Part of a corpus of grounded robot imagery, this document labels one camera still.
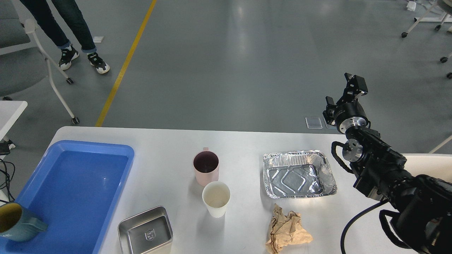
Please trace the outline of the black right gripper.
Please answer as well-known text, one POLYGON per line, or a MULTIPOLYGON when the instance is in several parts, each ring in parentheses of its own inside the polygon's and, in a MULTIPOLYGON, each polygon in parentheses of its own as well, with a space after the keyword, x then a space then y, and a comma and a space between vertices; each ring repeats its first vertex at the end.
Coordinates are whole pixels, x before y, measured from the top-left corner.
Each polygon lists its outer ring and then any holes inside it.
POLYGON ((363 77, 356 74, 345 73, 347 81, 343 95, 334 103, 334 99, 326 96, 326 109, 323 117, 335 120, 335 125, 340 133, 356 126, 367 127, 370 124, 363 107, 358 102, 360 96, 368 93, 368 87, 363 77))

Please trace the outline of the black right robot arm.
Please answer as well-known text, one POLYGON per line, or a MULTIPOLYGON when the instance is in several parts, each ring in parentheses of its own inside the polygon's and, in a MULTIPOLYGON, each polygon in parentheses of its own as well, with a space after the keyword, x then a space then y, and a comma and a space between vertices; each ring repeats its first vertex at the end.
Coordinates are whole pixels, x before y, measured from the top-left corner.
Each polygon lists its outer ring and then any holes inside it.
POLYGON ((368 93, 363 77, 344 74, 347 81, 337 101, 327 96, 323 118, 346 135, 334 141, 331 153, 337 163, 356 177, 354 188, 378 201, 352 218, 341 233, 340 248, 345 253, 345 236, 351 225, 366 213, 384 204, 394 211, 380 210, 381 228, 397 247, 419 254, 450 254, 452 247, 451 183, 428 175, 413 176, 405 170, 407 159, 381 140, 371 129, 358 99, 368 93))

